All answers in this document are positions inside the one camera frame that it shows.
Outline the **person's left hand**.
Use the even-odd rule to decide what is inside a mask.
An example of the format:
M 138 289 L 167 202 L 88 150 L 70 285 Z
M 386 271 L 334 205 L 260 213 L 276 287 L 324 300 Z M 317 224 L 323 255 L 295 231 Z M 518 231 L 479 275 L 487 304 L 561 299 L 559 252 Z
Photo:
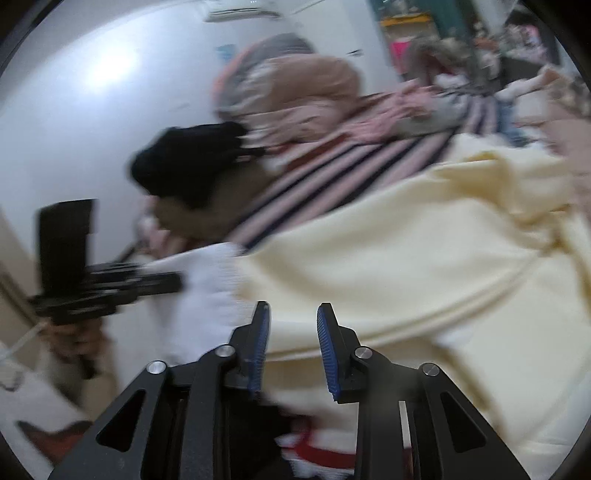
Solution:
M 41 323 L 40 337 L 41 362 L 47 366 L 82 364 L 84 367 L 96 368 L 108 344 L 102 318 L 67 325 L 55 325 L 45 320 Z

